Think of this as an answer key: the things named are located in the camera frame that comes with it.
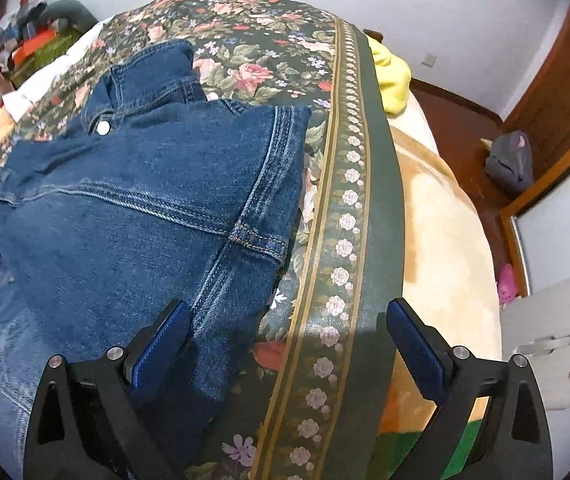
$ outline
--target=bed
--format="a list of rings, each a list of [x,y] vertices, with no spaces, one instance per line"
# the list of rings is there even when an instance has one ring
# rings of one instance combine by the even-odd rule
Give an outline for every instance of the bed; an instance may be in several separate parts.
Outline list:
[[[388,478],[434,405],[395,353],[387,303],[404,295],[450,344],[499,359],[498,299],[473,205],[415,98],[385,116],[354,25],[289,0],[155,0],[116,15],[26,110],[0,147],[0,166],[18,140],[64,132],[110,66],[171,38],[194,44],[208,99],[313,110],[289,262],[226,409],[184,475]],[[478,403],[452,470],[483,410]]]

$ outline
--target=electrical outlet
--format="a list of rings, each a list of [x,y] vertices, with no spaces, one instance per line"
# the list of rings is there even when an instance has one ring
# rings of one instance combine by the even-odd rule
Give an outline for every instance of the electrical outlet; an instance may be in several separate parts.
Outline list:
[[[422,64],[431,68],[434,66],[434,63],[436,63],[436,56],[429,52],[425,54],[425,59],[422,60]]]

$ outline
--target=orange item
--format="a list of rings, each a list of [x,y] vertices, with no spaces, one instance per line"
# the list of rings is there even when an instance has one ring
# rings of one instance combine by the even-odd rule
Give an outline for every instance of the orange item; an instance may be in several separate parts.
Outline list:
[[[45,46],[51,40],[56,37],[56,31],[48,28],[39,32],[36,36],[30,40],[25,41],[20,47],[18,47],[12,53],[12,58],[14,59],[14,66],[20,65],[29,56],[36,52],[41,46]]]

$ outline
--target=floral bedspread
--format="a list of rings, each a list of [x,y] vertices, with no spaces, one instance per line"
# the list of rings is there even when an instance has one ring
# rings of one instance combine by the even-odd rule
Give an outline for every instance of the floral bedspread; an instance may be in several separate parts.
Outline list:
[[[313,110],[289,262],[226,409],[184,476],[364,478],[394,360],[378,314],[401,295],[404,238],[398,162],[356,28],[290,0],[155,0],[124,12],[18,123],[0,166],[17,140],[64,132],[112,65],[171,38],[194,44],[208,99]]]

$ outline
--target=wooden door frame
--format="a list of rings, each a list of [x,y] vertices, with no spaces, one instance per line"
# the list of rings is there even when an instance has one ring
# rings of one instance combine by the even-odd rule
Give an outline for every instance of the wooden door frame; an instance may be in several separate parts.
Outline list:
[[[529,107],[532,95],[536,94],[539,86],[545,83],[547,73],[556,62],[556,58],[559,56],[559,54],[562,54],[561,50],[564,46],[565,38],[568,34],[570,34],[570,5],[569,9],[567,9],[565,19],[562,22],[561,30],[558,32],[558,36],[556,36],[556,40],[549,50],[549,54],[547,54],[545,61],[536,73],[536,76],[532,79],[532,82],[527,87],[527,90],[525,90],[525,93],[520,98],[520,101],[518,101],[516,106],[514,106],[514,109],[507,116],[507,119],[505,119],[500,126],[500,129],[505,133],[509,133],[518,129],[516,126],[520,119],[521,113],[523,110],[526,110],[526,108]]]
[[[516,282],[523,296],[530,294],[529,277],[522,251],[520,235],[516,219],[528,211],[549,192],[556,188],[570,174],[570,149],[531,187],[521,194],[514,202],[498,212],[500,222],[505,231],[511,263],[516,273]]]

